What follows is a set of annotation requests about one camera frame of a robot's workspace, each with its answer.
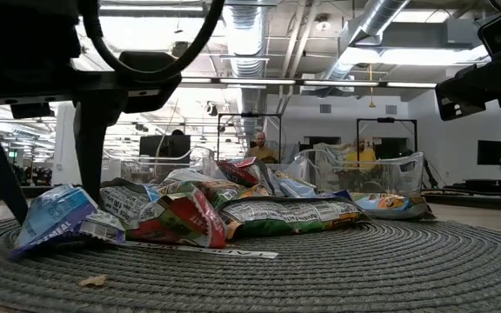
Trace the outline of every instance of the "man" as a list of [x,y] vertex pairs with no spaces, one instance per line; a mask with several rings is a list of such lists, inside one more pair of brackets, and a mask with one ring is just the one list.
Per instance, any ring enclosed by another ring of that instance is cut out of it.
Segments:
[[276,163],[277,158],[274,153],[274,150],[266,147],[264,144],[266,143],[266,134],[263,131],[259,131],[255,136],[255,143],[257,146],[254,148],[250,148],[247,151],[246,157],[256,157],[260,161],[265,163]]
[[[359,162],[375,162],[376,161],[376,155],[374,154],[373,149],[366,149],[364,147],[364,138],[359,138],[358,141],[358,161]],[[347,155],[345,158],[345,161],[357,161],[357,151],[353,151]],[[372,169],[376,164],[374,163],[367,163],[363,164],[361,163],[358,165],[357,163],[350,163],[348,164],[349,166],[357,167],[359,166],[361,169],[364,170],[370,170]]]

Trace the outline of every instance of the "snack bag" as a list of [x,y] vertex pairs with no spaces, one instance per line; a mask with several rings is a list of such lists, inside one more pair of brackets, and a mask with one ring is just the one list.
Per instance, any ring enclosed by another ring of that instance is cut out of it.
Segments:
[[246,187],[240,184],[228,180],[217,179],[173,183],[157,189],[157,193],[160,195],[168,195],[176,192],[190,191],[195,187],[204,193],[206,199],[214,208],[222,205],[226,201],[236,199],[241,193],[247,190]]
[[237,196],[237,199],[243,199],[249,196],[270,196],[270,193],[265,187],[261,185],[255,185],[252,188],[249,188],[243,193],[239,194]]
[[300,234],[343,227],[366,218],[344,198],[289,199],[248,197],[224,205],[220,215],[227,237]]
[[223,248],[224,225],[192,182],[136,185],[117,181],[100,189],[103,208],[117,216],[129,239]]
[[268,168],[256,157],[247,157],[232,162],[218,162],[217,166],[233,183],[242,184],[249,188],[260,184],[268,189],[270,195],[274,194],[274,186],[268,175]]
[[351,198],[372,218],[392,220],[436,218],[421,196],[351,192]]
[[207,182],[210,180],[219,180],[212,177],[200,174],[192,169],[173,170],[158,186],[164,187],[172,183],[179,182]]
[[344,197],[345,199],[349,199],[353,201],[351,198],[351,195],[349,194],[349,191],[347,190],[341,190],[341,191],[325,191],[317,194],[315,197],[317,198],[333,198],[333,197]]
[[13,255],[70,233],[86,234],[110,243],[124,241],[124,228],[117,219],[98,210],[82,188],[65,184],[32,201]]
[[280,190],[288,197],[311,198],[316,197],[315,186],[300,179],[289,176],[280,170],[275,172]]

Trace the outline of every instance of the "monitor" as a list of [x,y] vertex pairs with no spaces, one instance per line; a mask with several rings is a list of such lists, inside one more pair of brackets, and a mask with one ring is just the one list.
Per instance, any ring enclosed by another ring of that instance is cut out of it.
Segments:
[[[160,156],[160,157],[182,157],[190,150],[190,136],[188,135],[173,135],[166,136],[157,151],[157,147],[162,141],[161,136],[144,136],[140,137],[139,155]],[[168,163],[188,163],[190,156],[184,157],[181,160],[170,160]]]
[[479,140],[478,165],[501,165],[501,141]]

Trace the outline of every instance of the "round woven rug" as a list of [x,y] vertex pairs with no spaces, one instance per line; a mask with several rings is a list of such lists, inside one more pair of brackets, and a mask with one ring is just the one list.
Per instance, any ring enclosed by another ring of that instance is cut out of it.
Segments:
[[[501,312],[501,233],[459,223],[361,223],[249,238],[233,249],[75,248],[11,261],[0,223],[0,306],[32,312]],[[80,287],[107,275],[103,287]]]

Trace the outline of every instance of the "crumpled snack bag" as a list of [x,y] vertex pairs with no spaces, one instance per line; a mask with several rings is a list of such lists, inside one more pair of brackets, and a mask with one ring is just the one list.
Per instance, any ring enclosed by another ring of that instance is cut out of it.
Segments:
[[168,195],[176,192],[190,191],[198,188],[204,193],[212,207],[216,208],[231,199],[237,199],[240,194],[247,190],[243,185],[228,180],[213,179],[208,181],[186,181],[172,183],[157,189],[160,195]]
[[390,220],[436,218],[421,196],[351,192],[351,198],[372,218]]
[[193,183],[162,189],[118,180],[100,189],[102,208],[117,216],[127,238],[223,248],[225,228],[204,193]]
[[331,230],[368,219],[356,204],[342,197],[247,197],[229,201],[220,208],[220,215],[227,225],[228,239]]
[[13,255],[52,238],[89,235],[109,243],[124,242],[120,222],[98,209],[86,191],[64,184],[34,199],[15,241]]
[[217,166],[233,183],[249,188],[260,184],[268,189],[270,195],[274,195],[274,186],[268,175],[268,168],[256,157],[231,162],[220,161]]
[[283,173],[280,170],[275,172],[279,189],[287,196],[293,198],[313,198],[317,197],[316,186],[304,182],[300,179]]

